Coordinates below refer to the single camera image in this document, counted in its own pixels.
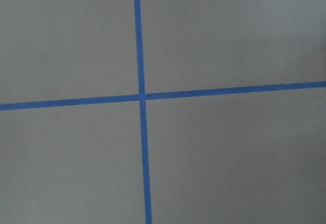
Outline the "long blue tape strip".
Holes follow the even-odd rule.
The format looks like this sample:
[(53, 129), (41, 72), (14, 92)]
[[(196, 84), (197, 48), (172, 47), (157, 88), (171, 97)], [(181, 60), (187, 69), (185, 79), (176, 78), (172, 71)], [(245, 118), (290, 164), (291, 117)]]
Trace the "long blue tape strip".
[(136, 37), (136, 46), (137, 46), (145, 223), (152, 223), (141, 0), (134, 0), (134, 18), (135, 18), (135, 37)]

